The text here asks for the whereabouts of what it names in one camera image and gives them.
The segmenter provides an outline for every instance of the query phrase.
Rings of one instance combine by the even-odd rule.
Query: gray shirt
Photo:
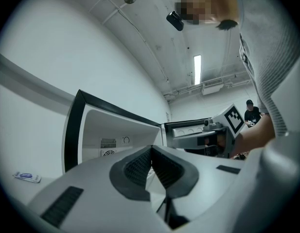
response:
[[[300,33],[278,0],[237,2],[240,56],[257,91],[260,112],[270,114],[275,134],[281,136],[287,128],[271,95],[300,56]]]

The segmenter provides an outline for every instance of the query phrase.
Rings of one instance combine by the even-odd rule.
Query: ceiling light fixture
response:
[[[202,56],[194,56],[194,68],[195,68],[195,84],[200,84],[200,73],[202,69]]]

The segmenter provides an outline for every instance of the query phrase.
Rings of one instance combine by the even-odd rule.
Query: sticker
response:
[[[244,124],[244,121],[242,117],[238,114],[238,111],[235,108],[235,106],[230,108],[230,110],[226,112],[224,116],[226,117],[231,128],[233,129],[234,134],[236,134]]]

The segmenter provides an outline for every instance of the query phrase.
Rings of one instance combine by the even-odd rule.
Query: black cap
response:
[[[246,104],[247,104],[247,105],[253,104],[253,102],[252,102],[252,100],[249,99],[249,100],[247,100]]]

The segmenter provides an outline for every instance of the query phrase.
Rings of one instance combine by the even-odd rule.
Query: white ceiling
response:
[[[104,25],[135,56],[162,94],[194,84],[195,55],[202,56],[202,82],[245,71],[239,58],[238,29],[226,32],[213,25],[185,25],[178,32],[166,20],[175,0],[136,0],[133,4],[124,0],[75,1],[101,23],[114,12]],[[121,13],[128,20],[114,4],[124,5]],[[234,82],[247,79],[243,73]]]

